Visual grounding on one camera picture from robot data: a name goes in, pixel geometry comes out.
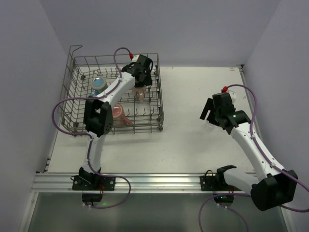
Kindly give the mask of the pale pink mug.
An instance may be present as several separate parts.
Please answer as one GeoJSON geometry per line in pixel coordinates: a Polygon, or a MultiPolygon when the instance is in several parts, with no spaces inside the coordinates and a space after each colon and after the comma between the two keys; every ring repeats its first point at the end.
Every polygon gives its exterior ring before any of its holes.
{"type": "Polygon", "coordinates": [[[146,86],[144,87],[133,87],[132,94],[135,98],[137,98],[140,102],[144,102],[145,99],[146,86]]]}

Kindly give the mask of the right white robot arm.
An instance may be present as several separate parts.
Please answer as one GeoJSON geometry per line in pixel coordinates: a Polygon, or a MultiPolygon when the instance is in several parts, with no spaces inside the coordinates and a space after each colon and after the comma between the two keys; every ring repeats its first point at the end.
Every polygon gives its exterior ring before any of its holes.
{"type": "Polygon", "coordinates": [[[297,174],[294,170],[287,171],[271,155],[255,131],[250,129],[251,120],[247,114],[235,109],[229,93],[218,93],[208,98],[200,119],[225,130],[244,151],[256,172],[253,176],[234,165],[227,165],[217,169],[213,180],[205,177],[207,184],[221,189],[234,186],[249,194],[261,211],[293,200],[297,174]]]}

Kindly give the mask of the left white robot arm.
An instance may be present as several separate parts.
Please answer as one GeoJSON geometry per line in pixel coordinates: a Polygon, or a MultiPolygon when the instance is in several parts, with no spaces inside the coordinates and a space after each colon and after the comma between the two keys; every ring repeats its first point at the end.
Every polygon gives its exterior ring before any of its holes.
{"type": "Polygon", "coordinates": [[[100,157],[106,135],[113,127],[112,109],[121,97],[133,87],[152,84],[153,61],[144,55],[136,55],[124,66],[115,81],[95,100],[85,103],[84,124],[89,134],[88,149],[79,177],[93,182],[101,170],[100,157]]]}

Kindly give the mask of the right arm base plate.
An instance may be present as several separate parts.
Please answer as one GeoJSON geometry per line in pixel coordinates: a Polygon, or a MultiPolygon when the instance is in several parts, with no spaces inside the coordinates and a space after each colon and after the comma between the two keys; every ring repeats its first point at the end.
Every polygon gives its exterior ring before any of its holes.
{"type": "MultiPolygon", "coordinates": [[[[200,187],[202,191],[211,191],[213,195],[219,194],[219,192],[226,191],[228,193],[233,193],[234,191],[240,191],[240,189],[234,186],[229,186],[226,184],[220,184],[217,180],[216,174],[212,170],[207,170],[205,174],[199,177],[200,187]]],[[[214,201],[219,205],[231,206],[234,202],[234,196],[224,195],[214,198],[214,201]]]]}

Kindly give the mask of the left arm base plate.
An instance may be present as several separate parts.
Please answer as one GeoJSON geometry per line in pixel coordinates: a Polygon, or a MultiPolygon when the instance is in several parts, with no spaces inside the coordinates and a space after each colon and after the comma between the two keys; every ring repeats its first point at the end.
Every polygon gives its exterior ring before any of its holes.
{"type": "Polygon", "coordinates": [[[71,176],[73,181],[72,190],[82,191],[82,202],[94,206],[103,198],[104,191],[114,191],[115,178],[102,177],[94,174],[90,180],[81,178],[79,175],[71,176]]]}

